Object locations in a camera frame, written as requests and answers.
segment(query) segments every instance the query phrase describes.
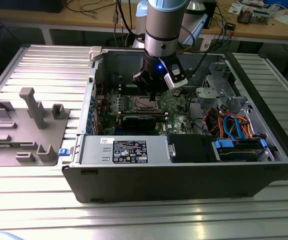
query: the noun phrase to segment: green circuit board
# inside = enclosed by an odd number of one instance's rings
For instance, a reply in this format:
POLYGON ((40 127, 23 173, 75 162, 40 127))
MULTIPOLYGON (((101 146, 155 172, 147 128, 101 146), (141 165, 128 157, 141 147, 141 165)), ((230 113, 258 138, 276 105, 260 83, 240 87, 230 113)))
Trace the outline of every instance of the green circuit board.
POLYGON ((99 107, 102 135, 134 135, 145 134, 164 136, 169 133, 193 134, 194 129, 187 114, 186 95, 174 96, 168 91, 150 102, 148 96, 121 95, 111 90, 104 97, 103 105, 99 107), (126 133, 121 127, 123 116, 151 116, 156 118, 155 130, 150 132, 126 133))

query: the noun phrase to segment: table leg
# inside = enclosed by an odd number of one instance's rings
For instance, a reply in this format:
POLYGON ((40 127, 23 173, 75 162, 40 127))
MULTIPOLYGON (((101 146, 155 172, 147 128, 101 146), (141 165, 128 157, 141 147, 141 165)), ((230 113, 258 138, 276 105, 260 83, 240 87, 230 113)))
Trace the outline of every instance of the table leg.
POLYGON ((43 36, 44 36, 44 40, 45 40, 45 44, 46 45, 54 45, 53 38, 52 38, 52 35, 50 33, 49 27, 43 26, 40 29, 42 30, 42 33, 43 33, 43 36))

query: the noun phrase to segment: floor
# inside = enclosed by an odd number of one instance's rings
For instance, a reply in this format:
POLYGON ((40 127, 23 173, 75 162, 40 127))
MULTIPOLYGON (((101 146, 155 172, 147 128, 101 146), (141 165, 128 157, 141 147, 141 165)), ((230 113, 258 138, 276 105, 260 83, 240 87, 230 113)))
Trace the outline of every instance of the floor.
MULTIPOLYGON (((23 44, 44 44, 42 33, 36 28, 18 28, 10 27, 13 34, 23 44)), ((56 45, 71 45, 71 46, 114 46, 113 34, 109 32, 85 32, 73 30, 52 30, 53 39, 56 45)), ((122 45, 121 34, 117 34, 118 45, 122 45)), ((229 49, 222 48, 219 51, 236 52, 240 42, 232 41, 229 49)), ((14 54, 19 49, 20 45, 15 39, 4 29, 0 28, 0 74, 6 68, 8 63, 13 58, 14 54)), ((243 44, 239 51, 243 53, 252 53, 254 49, 253 43, 243 44)), ((265 54, 280 71, 283 70, 285 63, 288 60, 288 52, 280 44, 265 43, 259 50, 260 54, 265 54)))

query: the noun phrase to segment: gray 3d printed holder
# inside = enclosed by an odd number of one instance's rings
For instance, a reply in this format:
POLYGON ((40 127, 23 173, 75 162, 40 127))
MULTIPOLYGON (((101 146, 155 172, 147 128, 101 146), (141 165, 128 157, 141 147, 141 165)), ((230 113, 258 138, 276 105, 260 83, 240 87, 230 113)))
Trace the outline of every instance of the gray 3d printed holder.
POLYGON ((62 104, 44 109, 34 93, 30 87, 19 93, 29 109, 15 109, 9 101, 0 101, 0 166, 57 163, 70 110, 62 104))

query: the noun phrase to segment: wooden workbench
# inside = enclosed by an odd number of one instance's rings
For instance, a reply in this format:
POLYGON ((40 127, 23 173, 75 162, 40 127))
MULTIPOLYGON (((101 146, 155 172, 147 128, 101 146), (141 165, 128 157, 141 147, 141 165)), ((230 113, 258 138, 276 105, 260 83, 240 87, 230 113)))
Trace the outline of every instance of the wooden workbench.
MULTIPOLYGON (((81 0, 82 4, 91 3, 93 0, 81 0)), ((251 23, 248 25, 237 23, 237 15, 228 13, 229 5, 234 0, 219 0, 219 7, 222 14, 227 18, 228 22, 236 24, 234 40, 269 42, 269 43, 288 43, 288 25, 270 19, 267 25, 251 23)), ((99 8, 108 4, 112 4, 113 0, 103 0, 99 4, 90 5, 88 9, 99 8)), ((70 3, 70 8, 79 10, 78 1, 70 3)), ((133 29, 136 26, 136 4, 131 4, 133 29)), ((96 18, 87 16, 80 12, 73 12, 64 8, 61 13, 49 13, 40 11, 24 11, 24 10, 6 10, 0 9, 0 20, 6 25, 19 27, 40 28, 43 31, 45 42, 52 44, 50 29, 65 30, 84 30, 98 32, 112 32, 113 30, 113 11, 115 6, 97 10, 96 18)), ((124 15, 128 25, 130 25, 130 15, 128 4, 123 3, 124 15)), ((212 39, 214 35, 220 33, 216 21, 212 21, 210 29, 203 29, 201 37, 204 39, 212 39)))

